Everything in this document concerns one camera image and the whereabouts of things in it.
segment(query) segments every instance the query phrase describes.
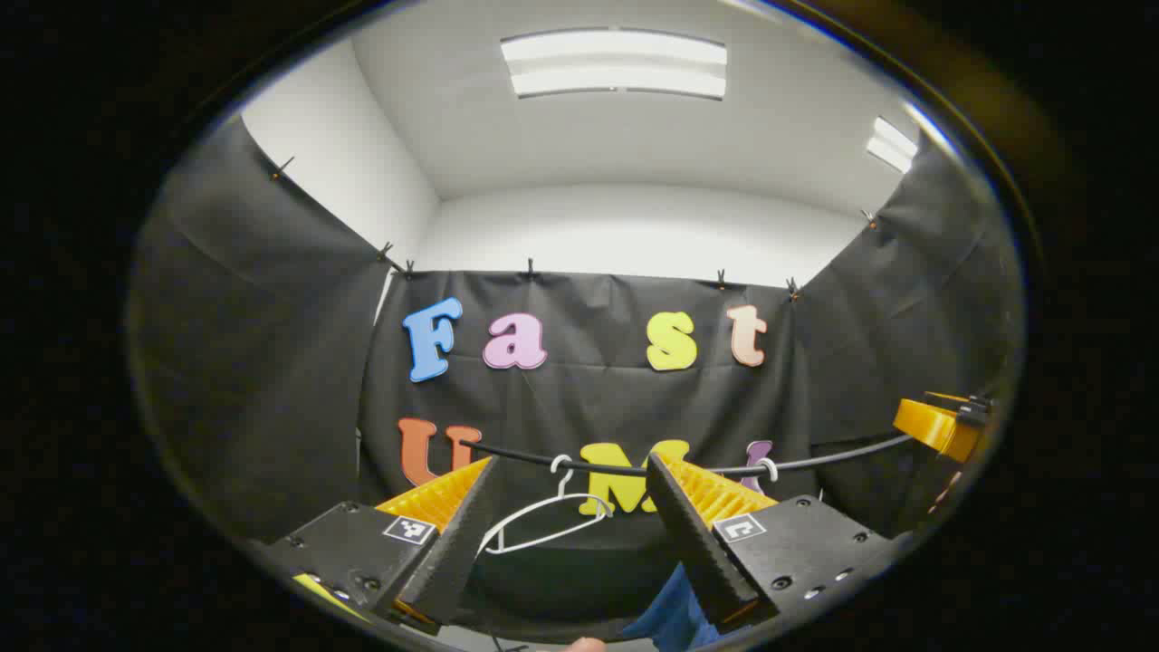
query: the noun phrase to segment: white ceiling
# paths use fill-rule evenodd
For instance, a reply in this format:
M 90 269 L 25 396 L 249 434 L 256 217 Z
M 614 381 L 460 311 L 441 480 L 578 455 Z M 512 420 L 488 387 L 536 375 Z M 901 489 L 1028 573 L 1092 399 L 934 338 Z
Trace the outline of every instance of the white ceiling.
M 649 93 L 516 98 L 508 36 L 646 28 L 728 46 L 723 101 Z M 780 197 L 859 217 L 899 173 L 865 152 L 901 100 L 790 19 L 713 0 L 423 0 L 353 37 L 363 73 L 444 199 L 569 183 L 664 183 Z

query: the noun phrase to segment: clothes hanger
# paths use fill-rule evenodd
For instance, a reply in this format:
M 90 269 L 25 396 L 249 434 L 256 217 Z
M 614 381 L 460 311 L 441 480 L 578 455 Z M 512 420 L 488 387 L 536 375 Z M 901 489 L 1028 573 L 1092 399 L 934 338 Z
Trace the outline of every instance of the clothes hanger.
M 553 475 L 559 469 L 560 462 L 562 462 L 564 460 L 567 460 L 568 462 L 571 462 L 571 457 L 567 456 L 567 455 L 559 455 L 559 456 L 555 457 L 555 460 L 552 461 L 552 474 Z M 553 496 L 552 498 L 548 498 L 546 500 L 540 500 L 539 503 L 533 503 L 533 504 L 524 507 L 523 510 L 519 510 L 518 512 L 516 512 L 516 513 L 506 517 L 505 519 L 503 519 L 498 523 L 495 523 L 495 526 L 493 526 L 491 529 L 487 530 L 487 533 L 483 535 L 483 541 L 480 542 L 480 544 L 479 544 L 479 552 L 475 554 L 475 557 L 479 557 L 479 555 L 482 554 L 483 550 L 486 550 L 487 552 L 490 552 L 491 555 L 504 555 L 506 552 L 515 552 L 516 550 L 523 550 L 524 548 L 531 548 L 532 545 L 539 545 L 541 543 L 546 543 L 548 541 L 559 539 L 561 536 L 569 535 L 569 534 L 571 534 L 571 533 L 574 533 L 576 530 L 582 530 L 583 528 L 586 528 L 589 526 L 595 526 L 596 523 L 603 521 L 605 517 L 608 518 L 608 519 L 611 519 L 612 518 L 612 506 L 608 505 L 607 501 L 605 501 L 603 498 L 600 498 L 598 496 L 595 496 L 595 495 L 590 495 L 590 493 L 563 493 L 563 488 L 568 484 L 568 481 L 571 479 L 571 474 L 574 471 L 571 469 L 568 469 L 568 472 L 563 476 L 563 479 L 560 481 L 560 491 L 559 491 L 559 493 L 556 496 Z M 585 521 L 583 523 L 580 523 L 578 526 L 574 526 L 571 528 L 568 528 L 566 530 L 562 530 L 562 532 L 559 532 L 559 533 L 555 533 L 555 534 L 551 534 L 551 535 L 547 535 L 545 537 L 537 539 L 534 541 L 529 541 L 529 542 L 519 543 L 519 544 L 511 545 L 511 547 L 505 545 L 505 543 L 503 541 L 503 528 L 505 528 L 506 526 L 509 526 L 512 521 L 519 519 L 520 517 L 523 517 L 523 515 L 525 515 L 525 514 L 527 514 L 530 512 L 539 510 L 540 507 L 545 507 L 547 505 L 553 505 L 555 503 L 561 503 L 563 500 L 570 500 L 573 498 L 591 498 L 591 499 L 595 499 L 596 504 L 599 506 L 599 512 L 595 517 L 592 517 L 590 520 L 588 520 L 588 521 Z M 490 541 L 493 539 L 496 539 L 496 537 L 498 537 L 498 540 L 500 540 L 498 541 L 498 548 L 487 548 L 487 544 L 490 543 Z

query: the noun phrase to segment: blue fabric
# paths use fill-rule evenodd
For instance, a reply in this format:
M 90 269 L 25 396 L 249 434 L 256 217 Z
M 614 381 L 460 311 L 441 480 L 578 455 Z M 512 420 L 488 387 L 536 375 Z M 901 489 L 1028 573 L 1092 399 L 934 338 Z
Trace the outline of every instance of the blue fabric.
M 653 603 L 621 633 L 626 638 L 650 638 L 659 652 L 685 652 L 721 638 L 700 609 L 684 564 L 677 564 Z

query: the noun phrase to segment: white wall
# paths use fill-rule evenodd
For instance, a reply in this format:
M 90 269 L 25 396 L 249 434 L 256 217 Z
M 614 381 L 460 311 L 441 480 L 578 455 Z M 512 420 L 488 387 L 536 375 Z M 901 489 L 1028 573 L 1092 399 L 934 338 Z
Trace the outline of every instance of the white wall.
M 294 156 L 285 175 L 374 248 L 389 241 L 400 264 L 415 257 L 439 198 L 370 91 L 350 41 L 269 86 L 242 120 L 271 160 Z
M 666 185 L 567 185 L 443 202 L 416 269 L 635 273 L 803 285 L 865 222 L 795 203 Z

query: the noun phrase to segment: black cable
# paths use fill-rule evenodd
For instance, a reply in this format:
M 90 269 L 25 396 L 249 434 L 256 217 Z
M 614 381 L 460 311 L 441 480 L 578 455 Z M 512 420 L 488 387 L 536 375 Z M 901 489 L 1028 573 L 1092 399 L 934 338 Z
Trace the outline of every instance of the black cable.
M 912 438 L 910 435 L 899 435 L 891 440 L 887 440 L 872 446 L 855 448 L 853 450 L 847 450 L 845 453 L 838 453 L 834 455 L 826 455 L 824 457 L 810 457 L 809 460 L 799 460 L 796 462 L 782 462 L 777 464 L 778 471 L 795 471 L 797 469 L 809 469 L 812 467 L 821 467 L 822 464 L 832 464 L 834 462 L 843 462 L 845 460 L 851 460 L 853 457 L 860 457 L 862 455 L 869 455 L 872 453 L 877 453 L 879 450 L 884 450 L 890 447 L 895 447 L 899 444 L 910 441 Z M 462 446 L 474 448 L 476 450 L 483 450 L 493 455 L 498 455 L 500 457 L 510 457 L 512 460 L 522 460 L 523 462 L 531 462 L 532 464 L 542 464 L 549 467 L 554 457 L 548 457 L 546 455 L 533 455 L 530 453 L 522 453 L 518 450 L 506 450 L 504 448 L 494 447 L 490 445 L 484 445 L 480 442 L 462 441 Z M 571 462 L 563 460 L 560 462 L 560 467 L 564 469 L 575 469 L 576 471 L 588 471 L 595 474 L 610 474 L 612 476 L 635 476 L 644 477 L 648 471 L 636 467 L 607 467 L 605 464 L 589 464 L 586 462 Z M 708 469 L 713 474 L 720 474 L 722 476 L 735 476 L 738 478 L 751 478 L 756 476 L 764 476 L 768 474 L 768 469 L 765 467 L 729 467 L 726 469 Z

